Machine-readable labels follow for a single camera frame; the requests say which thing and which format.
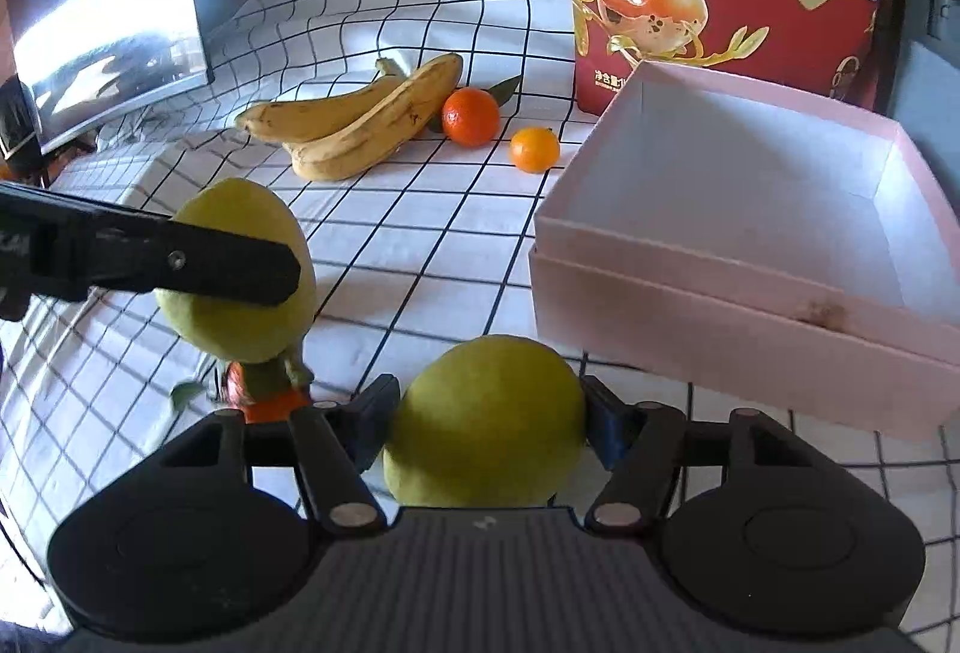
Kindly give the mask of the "small orange tangerine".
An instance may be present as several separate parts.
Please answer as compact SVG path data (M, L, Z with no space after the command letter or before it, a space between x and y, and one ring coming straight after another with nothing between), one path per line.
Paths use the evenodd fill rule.
M561 154L560 142L551 128L523 128L509 142L512 165L527 174L544 174L558 163Z

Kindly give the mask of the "green pear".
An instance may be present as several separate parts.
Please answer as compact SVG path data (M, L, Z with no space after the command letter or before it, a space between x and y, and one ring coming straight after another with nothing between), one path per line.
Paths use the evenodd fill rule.
M181 263L156 281L156 302L199 350L259 364L311 327L317 291L308 242L272 190L220 180L166 221L158 240Z
M584 449L584 393L534 339L457 344L407 387L384 447L384 481L407 507L537 507Z

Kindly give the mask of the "large tangerine with leaf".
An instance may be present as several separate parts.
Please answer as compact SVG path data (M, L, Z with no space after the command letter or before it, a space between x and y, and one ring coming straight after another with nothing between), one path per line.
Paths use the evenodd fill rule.
M456 89L428 128L466 148L486 145L500 132L501 107L514 96L520 84L521 77L512 77L488 89L473 86Z

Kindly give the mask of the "black monitor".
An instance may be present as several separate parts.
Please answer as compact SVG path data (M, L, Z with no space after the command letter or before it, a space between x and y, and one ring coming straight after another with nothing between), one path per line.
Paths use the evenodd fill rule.
M195 0L7 0L44 155L210 82Z

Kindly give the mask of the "dark glass computer case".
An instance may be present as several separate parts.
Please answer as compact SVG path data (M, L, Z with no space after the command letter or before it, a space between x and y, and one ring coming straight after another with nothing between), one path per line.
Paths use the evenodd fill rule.
M887 114L931 164L958 171L958 0L901 0Z

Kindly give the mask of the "pink cardboard box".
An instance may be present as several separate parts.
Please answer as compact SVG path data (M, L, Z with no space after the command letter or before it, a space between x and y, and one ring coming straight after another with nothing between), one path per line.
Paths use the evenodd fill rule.
M958 408L958 219L869 110L636 68L535 216L540 335L850 428Z

